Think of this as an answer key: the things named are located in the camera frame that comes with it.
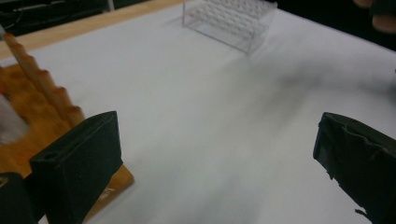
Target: white table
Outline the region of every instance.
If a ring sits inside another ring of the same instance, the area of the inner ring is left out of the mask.
[[[119,113],[136,182],[90,223],[370,223],[312,152],[325,111],[396,137],[396,54],[279,10],[246,57],[180,16],[31,52],[87,117]]]

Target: wooden edge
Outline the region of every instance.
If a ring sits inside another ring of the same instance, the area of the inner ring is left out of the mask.
[[[105,14],[92,16],[80,21],[73,21],[46,30],[33,32],[28,35],[21,35],[18,36],[18,42],[24,45],[26,51],[39,49],[77,35],[83,35],[94,30],[105,28],[121,21],[127,21],[167,7],[175,6],[182,2],[182,0],[151,0],[130,7],[123,7]],[[12,54],[6,43],[0,41],[0,60],[11,56]]]

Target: wooden test tube rack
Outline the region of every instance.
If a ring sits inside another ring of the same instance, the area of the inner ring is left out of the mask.
[[[38,67],[14,35],[4,34],[3,39],[18,63],[0,67],[0,84],[29,131],[22,139],[0,147],[0,173],[16,172],[26,177],[32,173],[30,158],[81,123],[84,115],[79,106],[72,104],[67,90],[55,85],[50,72]],[[133,175],[122,165],[85,220],[133,183]]]

